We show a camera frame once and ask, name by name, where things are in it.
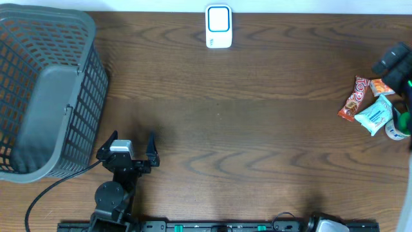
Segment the small orange box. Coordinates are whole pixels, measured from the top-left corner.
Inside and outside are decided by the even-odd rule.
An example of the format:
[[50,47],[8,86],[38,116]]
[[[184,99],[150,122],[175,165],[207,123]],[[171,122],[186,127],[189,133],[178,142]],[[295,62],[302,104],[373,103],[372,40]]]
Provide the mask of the small orange box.
[[373,79],[370,81],[370,88],[375,97],[380,95],[392,95],[395,91],[383,83],[382,79]]

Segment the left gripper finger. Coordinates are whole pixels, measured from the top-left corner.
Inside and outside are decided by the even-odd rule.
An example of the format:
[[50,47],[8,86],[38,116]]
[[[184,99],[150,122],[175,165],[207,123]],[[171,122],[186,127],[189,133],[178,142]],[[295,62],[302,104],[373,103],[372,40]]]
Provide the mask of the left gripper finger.
[[149,160],[158,160],[158,152],[155,145],[155,134],[153,132],[149,134],[149,140],[145,154]]
[[109,137],[109,139],[103,143],[103,145],[98,149],[97,155],[107,155],[110,152],[110,147],[112,143],[118,139],[118,131],[115,130]]

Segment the red chocolate bar wrapper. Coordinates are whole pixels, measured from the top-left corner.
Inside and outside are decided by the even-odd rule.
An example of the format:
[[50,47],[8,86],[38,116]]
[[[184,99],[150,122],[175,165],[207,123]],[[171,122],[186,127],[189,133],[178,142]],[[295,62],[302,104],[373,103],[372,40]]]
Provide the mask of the red chocolate bar wrapper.
[[355,115],[364,100],[368,88],[370,87],[370,82],[371,81],[369,79],[358,75],[355,76],[353,92],[347,98],[344,106],[338,111],[338,116],[350,122],[355,120]]

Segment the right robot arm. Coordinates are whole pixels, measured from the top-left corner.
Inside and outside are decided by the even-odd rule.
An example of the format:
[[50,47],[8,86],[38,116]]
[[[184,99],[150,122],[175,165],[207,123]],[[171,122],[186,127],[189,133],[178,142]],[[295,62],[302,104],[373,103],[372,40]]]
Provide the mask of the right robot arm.
[[[382,82],[402,97],[401,103],[411,114],[411,48],[405,43],[391,47],[372,67]],[[396,231],[411,231],[411,144],[409,144],[409,176],[404,205]]]

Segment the white barcode scanner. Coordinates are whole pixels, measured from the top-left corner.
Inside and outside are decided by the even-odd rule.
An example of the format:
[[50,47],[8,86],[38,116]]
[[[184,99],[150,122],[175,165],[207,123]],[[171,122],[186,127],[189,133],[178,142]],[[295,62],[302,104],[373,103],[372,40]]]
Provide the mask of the white barcode scanner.
[[205,9],[205,43],[207,48],[232,45],[232,9],[229,5],[209,5]]

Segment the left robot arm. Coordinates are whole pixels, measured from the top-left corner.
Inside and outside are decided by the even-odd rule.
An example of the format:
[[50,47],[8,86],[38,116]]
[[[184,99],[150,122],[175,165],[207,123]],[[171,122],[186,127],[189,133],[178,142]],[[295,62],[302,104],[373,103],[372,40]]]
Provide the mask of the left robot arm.
[[135,160],[131,141],[118,139],[117,131],[98,149],[97,159],[113,174],[113,179],[101,184],[95,192],[96,208],[89,232],[141,230],[142,223],[131,216],[131,210],[138,178],[160,165],[153,133],[145,155],[145,160]]

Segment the grey plastic basket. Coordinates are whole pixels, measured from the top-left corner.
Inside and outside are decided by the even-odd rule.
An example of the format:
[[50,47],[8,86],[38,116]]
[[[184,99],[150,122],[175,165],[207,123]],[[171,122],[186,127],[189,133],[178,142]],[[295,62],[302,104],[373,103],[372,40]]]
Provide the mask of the grey plastic basket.
[[109,79],[78,10],[1,5],[1,179],[64,178],[89,164]]

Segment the green lid jar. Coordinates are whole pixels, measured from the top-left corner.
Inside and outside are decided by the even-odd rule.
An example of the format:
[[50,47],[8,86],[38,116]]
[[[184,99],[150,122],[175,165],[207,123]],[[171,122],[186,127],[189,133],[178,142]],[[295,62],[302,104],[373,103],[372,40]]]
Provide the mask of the green lid jar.
[[384,127],[386,135],[393,140],[403,140],[411,135],[408,128],[408,122],[411,119],[409,112],[397,112],[393,119],[391,119]]

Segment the light blue wipes pack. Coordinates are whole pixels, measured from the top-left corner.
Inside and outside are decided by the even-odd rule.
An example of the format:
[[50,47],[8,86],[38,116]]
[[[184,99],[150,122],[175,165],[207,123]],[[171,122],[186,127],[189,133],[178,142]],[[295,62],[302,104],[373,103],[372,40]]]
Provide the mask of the light blue wipes pack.
[[392,106],[386,96],[380,95],[371,106],[356,114],[354,118],[374,136],[393,118]]

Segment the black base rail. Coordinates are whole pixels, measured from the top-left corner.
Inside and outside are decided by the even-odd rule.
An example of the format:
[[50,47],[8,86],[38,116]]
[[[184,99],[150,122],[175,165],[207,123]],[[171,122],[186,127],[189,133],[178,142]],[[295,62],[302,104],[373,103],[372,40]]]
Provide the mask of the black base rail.
[[[247,223],[186,223],[147,221],[140,226],[140,230],[127,230],[126,226],[109,226],[107,223],[98,222],[98,229],[90,229],[89,223],[59,223],[58,232],[86,232],[86,231],[142,231],[142,232],[241,232],[241,231],[307,231],[302,223],[293,221],[277,221],[272,227],[271,223],[247,222]],[[376,222],[350,222],[346,224],[350,232],[379,232],[379,224]]]

